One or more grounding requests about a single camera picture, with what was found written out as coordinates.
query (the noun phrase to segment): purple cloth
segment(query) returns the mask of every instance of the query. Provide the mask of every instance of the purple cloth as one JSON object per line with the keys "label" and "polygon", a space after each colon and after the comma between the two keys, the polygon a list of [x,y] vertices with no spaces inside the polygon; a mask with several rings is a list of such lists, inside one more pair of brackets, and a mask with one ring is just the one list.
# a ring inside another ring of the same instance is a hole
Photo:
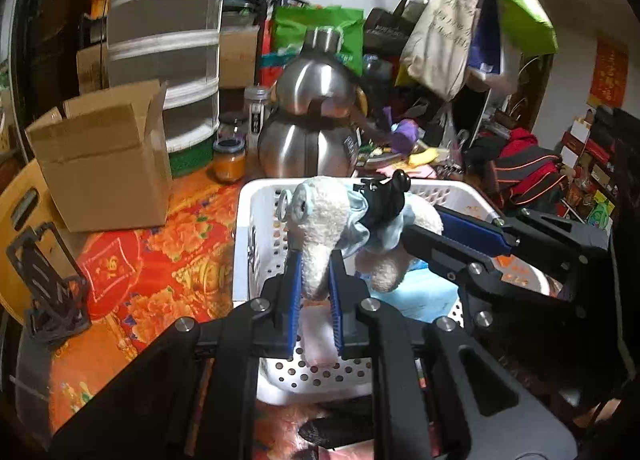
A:
{"label": "purple cloth", "polygon": [[403,119],[389,135],[391,149],[405,155],[411,154],[418,141],[418,125],[411,119]]}

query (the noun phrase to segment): blue gripper pad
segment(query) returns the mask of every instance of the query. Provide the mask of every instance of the blue gripper pad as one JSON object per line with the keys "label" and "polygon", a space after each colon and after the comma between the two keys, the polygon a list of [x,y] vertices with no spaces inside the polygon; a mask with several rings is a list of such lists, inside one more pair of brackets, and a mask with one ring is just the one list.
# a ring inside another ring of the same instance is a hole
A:
{"label": "blue gripper pad", "polygon": [[293,355],[298,336],[298,322],[300,320],[300,303],[302,302],[302,253],[297,253],[294,262],[293,283],[289,292],[289,318],[287,326],[287,350]]}
{"label": "blue gripper pad", "polygon": [[444,226],[443,236],[487,256],[509,256],[511,245],[498,227],[484,220],[460,214],[442,206],[435,206]]}
{"label": "blue gripper pad", "polygon": [[339,306],[338,285],[335,281],[334,267],[329,261],[329,301],[331,302],[331,320],[334,327],[334,344],[336,350],[342,350],[344,336],[342,334],[342,310]]}

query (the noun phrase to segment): shelf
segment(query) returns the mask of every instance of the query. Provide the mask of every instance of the shelf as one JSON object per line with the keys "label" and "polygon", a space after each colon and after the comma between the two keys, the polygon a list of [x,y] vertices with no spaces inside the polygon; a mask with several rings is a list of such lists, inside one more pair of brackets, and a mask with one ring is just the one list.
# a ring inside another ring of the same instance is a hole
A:
{"label": "shelf", "polygon": [[202,78],[183,85],[167,89],[164,97],[164,109],[171,110],[187,104],[197,103],[211,97],[218,91],[218,78]]}
{"label": "shelf", "polygon": [[172,32],[217,30],[221,7],[222,0],[111,0],[109,43]]}
{"label": "shelf", "polygon": [[177,125],[177,129],[186,129],[186,131],[170,136],[172,127],[169,126],[169,130],[165,128],[166,150],[169,153],[186,150],[187,148],[191,148],[203,140],[206,140],[216,132],[218,129],[218,122],[217,120],[214,122],[213,119],[200,119],[197,122],[193,122],[192,120],[187,126],[185,126],[183,122],[180,122],[179,125]]}
{"label": "shelf", "polygon": [[217,30],[160,34],[108,44],[111,86],[158,79],[170,86],[218,76]]}

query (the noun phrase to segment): green reusable bag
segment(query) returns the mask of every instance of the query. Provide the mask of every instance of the green reusable bag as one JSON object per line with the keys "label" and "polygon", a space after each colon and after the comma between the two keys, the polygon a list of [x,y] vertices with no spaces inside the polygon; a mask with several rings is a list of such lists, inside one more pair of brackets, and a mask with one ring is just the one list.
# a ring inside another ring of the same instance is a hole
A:
{"label": "green reusable bag", "polygon": [[278,7],[274,21],[273,48],[278,53],[300,52],[308,27],[330,26],[340,31],[340,60],[362,75],[364,13],[360,8]]}
{"label": "green reusable bag", "polygon": [[538,0],[498,0],[500,27],[524,56],[555,54],[556,31]]}

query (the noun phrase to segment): clothing pile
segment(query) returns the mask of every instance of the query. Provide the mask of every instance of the clothing pile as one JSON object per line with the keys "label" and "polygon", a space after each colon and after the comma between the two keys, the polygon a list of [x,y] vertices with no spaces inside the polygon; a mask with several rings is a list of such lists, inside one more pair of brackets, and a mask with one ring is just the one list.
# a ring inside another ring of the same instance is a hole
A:
{"label": "clothing pile", "polygon": [[479,137],[465,158],[482,178],[484,191],[506,213],[522,207],[555,213],[568,186],[560,156],[540,148],[536,136],[524,128],[513,130],[509,140]]}

